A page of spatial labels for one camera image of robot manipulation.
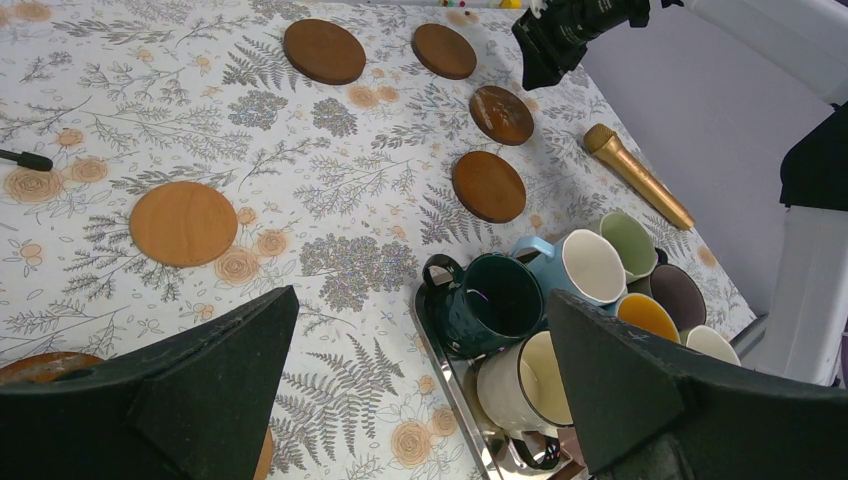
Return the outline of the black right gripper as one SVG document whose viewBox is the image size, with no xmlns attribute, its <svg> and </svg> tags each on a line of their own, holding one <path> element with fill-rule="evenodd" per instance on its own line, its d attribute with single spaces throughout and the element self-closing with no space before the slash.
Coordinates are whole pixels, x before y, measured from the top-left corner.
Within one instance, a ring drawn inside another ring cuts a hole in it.
<svg viewBox="0 0 848 480">
<path fill-rule="evenodd" d="M 622 23 L 643 28 L 649 18 L 648 0 L 533 1 L 511 28 L 522 54 L 523 89 L 559 84 L 590 41 Z"/>
</svg>

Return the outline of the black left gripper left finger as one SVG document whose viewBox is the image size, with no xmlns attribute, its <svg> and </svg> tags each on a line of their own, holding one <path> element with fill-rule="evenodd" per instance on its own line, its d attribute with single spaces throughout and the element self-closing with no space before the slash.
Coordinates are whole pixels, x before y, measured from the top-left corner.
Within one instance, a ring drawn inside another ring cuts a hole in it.
<svg viewBox="0 0 848 480">
<path fill-rule="evenodd" d="M 47 383 L 1 389 L 5 479 L 250 479 L 299 311 L 291 286 Z"/>
</svg>

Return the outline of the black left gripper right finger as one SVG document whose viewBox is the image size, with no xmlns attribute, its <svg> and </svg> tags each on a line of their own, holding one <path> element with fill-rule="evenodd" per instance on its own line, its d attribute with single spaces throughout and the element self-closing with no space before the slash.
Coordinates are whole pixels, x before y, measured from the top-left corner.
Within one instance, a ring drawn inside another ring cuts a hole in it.
<svg viewBox="0 0 848 480">
<path fill-rule="evenodd" d="M 755 372 L 553 291 L 547 318 L 599 479 L 843 479 L 847 393 Z"/>
</svg>

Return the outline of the scratched dark brown coaster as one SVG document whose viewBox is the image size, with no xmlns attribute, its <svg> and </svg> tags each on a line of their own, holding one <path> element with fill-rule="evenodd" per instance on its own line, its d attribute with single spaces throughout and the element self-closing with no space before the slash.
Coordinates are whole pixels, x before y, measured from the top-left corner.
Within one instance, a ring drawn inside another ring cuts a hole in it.
<svg viewBox="0 0 848 480">
<path fill-rule="evenodd" d="M 492 140 L 518 146 L 530 139 L 535 123 L 528 107 L 513 93 L 497 86 L 483 86 L 471 96 L 471 118 Z"/>
</svg>

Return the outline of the reddish brown coaster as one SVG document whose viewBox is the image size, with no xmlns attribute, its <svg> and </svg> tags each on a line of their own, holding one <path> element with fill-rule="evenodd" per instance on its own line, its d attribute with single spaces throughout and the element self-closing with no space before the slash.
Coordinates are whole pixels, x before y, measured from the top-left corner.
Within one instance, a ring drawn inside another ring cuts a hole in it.
<svg viewBox="0 0 848 480">
<path fill-rule="evenodd" d="M 489 152 L 463 155 L 453 167 L 452 186 L 470 213 L 490 223 L 508 223 L 526 206 L 526 189 L 517 171 Z"/>
</svg>

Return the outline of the orange brown coaster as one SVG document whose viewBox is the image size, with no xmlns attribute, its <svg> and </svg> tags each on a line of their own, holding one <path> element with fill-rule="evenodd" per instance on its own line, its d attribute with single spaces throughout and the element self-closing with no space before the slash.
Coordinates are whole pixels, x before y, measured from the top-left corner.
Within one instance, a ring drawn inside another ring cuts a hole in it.
<svg viewBox="0 0 848 480">
<path fill-rule="evenodd" d="M 67 373 L 88 368 L 103 362 L 103 359 L 85 353 L 54 352 L 44 353 L 20 359 L 1 369 L 1 384 L 7 383 L 48 383 Z M 255 480 L 266 479 L 271 470 L 273 438 L 266 429 Z"/>
</svg>

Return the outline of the light wooden coaster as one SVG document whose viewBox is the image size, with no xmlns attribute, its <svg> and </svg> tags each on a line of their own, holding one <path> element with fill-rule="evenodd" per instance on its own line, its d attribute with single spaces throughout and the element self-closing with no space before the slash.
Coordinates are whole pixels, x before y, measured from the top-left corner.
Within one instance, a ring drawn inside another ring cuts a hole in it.
<svg viewBox="0 0 848 480">
<path fill-rule="evenodd" d="M 217 190 L 181 181 L 142 196 L 130 214 L 129 229 L 141 253 L 186 268 L 223 255 L 235 240 L 238 221 L 230 201 Z"/>
</svg>

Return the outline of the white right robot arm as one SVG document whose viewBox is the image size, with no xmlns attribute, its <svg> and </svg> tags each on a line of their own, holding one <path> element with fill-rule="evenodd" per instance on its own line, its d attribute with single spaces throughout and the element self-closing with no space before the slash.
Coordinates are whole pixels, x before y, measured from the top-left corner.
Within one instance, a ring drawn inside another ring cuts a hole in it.
<svg viewBox="0 0 848 480">
<path fill-rule="evenodd" d="M 645 27 L 648 1 L 534 1 L 513 24 L 526 90 L 558 84 L 590 41 Z M 832 114 L 785 155 L 784 242 L 759 372 L 829 385 L 847 333 L 847 8 L 837 1 L 688 1 L 804 83 Z"/>
</svg>

